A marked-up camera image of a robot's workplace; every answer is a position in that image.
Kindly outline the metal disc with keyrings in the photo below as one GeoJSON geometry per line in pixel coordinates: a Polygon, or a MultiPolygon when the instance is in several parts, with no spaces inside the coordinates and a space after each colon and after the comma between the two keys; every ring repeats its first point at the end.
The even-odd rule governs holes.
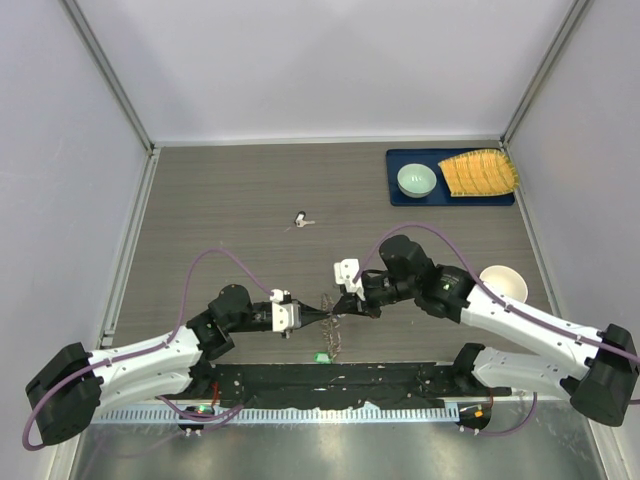
{"type": "Polygon", "coordinates": [[[321,330],[326,343],[326,356],[329,363],[334,363],[342,349],[341,334],[339,331],[338,316],[333,313],[334,302],[331,297],[324,293],[321,296],[321,307],[329,314],[321,321],[321,330]]]}

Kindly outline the key with green tag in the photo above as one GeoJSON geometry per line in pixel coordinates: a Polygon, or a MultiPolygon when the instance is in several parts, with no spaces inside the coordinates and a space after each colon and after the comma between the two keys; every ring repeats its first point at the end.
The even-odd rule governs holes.
{"type": "Polygon", "coordinates": [[[319,364],[330,364],[332,362],[329,354],[326,352],[317,352],[314,355],[314,361],[319,364]]]}

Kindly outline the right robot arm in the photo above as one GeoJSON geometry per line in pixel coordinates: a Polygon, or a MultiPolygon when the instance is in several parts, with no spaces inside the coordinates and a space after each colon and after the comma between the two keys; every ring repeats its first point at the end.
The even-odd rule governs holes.
{"type": "Polygon", "coordinates": [[[526,348],[517,354],[465,345],[451,371],[460,393],[525,390],[566,400],[600,424],[622,425],[639,379],[639,358],[628,330],[615,324],[604,329],[580,325],[519,302],[467,270],[434,264],[405,235],[385,239],[378,253],[382,271],[367,271],[356,259],[334,264],[341,290],[335,314],[378,318],[383,307],[411,300],[432,317],[526,348]]]}

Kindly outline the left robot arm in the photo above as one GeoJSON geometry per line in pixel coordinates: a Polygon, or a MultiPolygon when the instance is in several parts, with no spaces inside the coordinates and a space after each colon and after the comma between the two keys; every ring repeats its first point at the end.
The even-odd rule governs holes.
{"type": "Polygon", "coordinates": [[[233,348],[232,334],[288,336],[328,316],[285,290],[254,302],[246,288],[231,284],[205,311],[167,334],[106,350],[69,344],[25,388],[32,412],[23,446],[34,451],[63,443],[98,416],[138,401],[184,392],[203,398],[213,385],[210,364],[233,348]]]}

